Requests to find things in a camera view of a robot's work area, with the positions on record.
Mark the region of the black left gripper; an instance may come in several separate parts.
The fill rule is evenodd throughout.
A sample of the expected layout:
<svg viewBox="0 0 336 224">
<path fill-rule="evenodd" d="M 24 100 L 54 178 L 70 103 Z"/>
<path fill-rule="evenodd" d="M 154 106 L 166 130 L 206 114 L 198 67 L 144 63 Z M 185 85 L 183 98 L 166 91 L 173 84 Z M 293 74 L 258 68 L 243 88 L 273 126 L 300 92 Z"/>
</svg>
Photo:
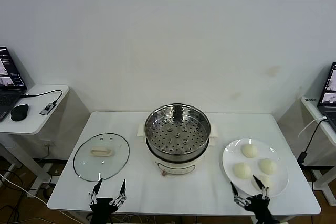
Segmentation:
<svg viewBox="0 0 336 224">
<path fill-rule="evenodd" d="M 126 179 L 124 179 L 120 192 L 115 199 L 113 198 L 98 198 L 103 178 L 101 178 L 94 186 L 93 190 L 89 192 L 90 203 L 89 205 L 92 211 L 92 218 L 90 220 L 91 224 L 106 224 L 112 213 L 118 210 L 117 206 L 123 205 L 126 201 L 127 196 L 126 191 Z"/>
</svg>

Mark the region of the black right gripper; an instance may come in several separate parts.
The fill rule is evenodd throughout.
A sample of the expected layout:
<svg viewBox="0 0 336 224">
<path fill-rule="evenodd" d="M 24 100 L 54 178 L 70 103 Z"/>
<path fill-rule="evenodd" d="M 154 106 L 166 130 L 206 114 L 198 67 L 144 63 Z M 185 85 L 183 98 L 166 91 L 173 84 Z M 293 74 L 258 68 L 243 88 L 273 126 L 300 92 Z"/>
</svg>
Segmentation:
<svg viewBox="0 0 336 224">
<path fill-rule="evenodd" d="M 279 223 L 278 220 L 274 218 L 271 212 L 268 209 L 268 205 L 270 202 L 269 197 L 269 187 L 265 185 L 265 183 L 258 178 L 257 176 L 253 175 L 253 181 L 260 189 L 261 194 L 254 195 L 245 198 L 242 198 L 235 185 L 230 182 L 232 187 L 233 193 L 233 200 L 239 206 L 244 206 L 246 211 L 254 213 L 257 223 L 264 223 L 264 224 L 272 224 L 272 223 Z"/>
</svg>

